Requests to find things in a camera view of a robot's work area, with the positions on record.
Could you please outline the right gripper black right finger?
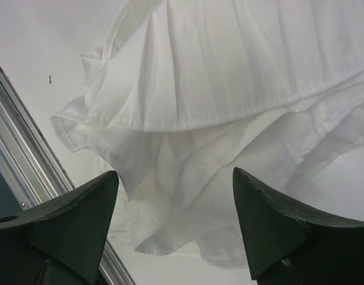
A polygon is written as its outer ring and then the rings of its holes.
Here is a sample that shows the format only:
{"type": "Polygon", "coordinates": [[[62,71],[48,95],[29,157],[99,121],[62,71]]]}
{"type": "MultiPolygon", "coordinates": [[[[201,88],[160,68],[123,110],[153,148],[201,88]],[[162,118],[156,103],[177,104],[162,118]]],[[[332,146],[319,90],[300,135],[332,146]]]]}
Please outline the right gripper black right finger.
{"type": "Polygon", "coordinates": [[[251,279],[258,284],[364,284],[364,221],[318,210],[233,171],[251,279]]]}

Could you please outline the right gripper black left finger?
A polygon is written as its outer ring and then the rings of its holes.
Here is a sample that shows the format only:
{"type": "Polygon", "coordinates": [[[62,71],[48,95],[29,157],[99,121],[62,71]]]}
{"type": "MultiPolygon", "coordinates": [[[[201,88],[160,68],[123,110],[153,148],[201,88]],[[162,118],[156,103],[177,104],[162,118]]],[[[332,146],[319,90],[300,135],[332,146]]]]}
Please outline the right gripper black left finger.
{"type": "Polygon", "coordinates": [[[105,284],[99,265],[119,179],[108,171],[0,219],[0,284],[105,284]]]}

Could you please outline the white cloth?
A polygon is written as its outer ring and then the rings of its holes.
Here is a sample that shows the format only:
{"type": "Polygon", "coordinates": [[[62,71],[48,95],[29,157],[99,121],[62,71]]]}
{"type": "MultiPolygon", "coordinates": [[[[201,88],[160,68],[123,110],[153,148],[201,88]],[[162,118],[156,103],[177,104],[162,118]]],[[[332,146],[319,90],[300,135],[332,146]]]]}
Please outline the white cloth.
{"type": "Polygon", "coordinates": [[[363,176],[364,1],[128,1],[83,67],[51,123],[117,171],[110,232],[141,254],[247,266],[236,167],[309,200],[363,176]]]}

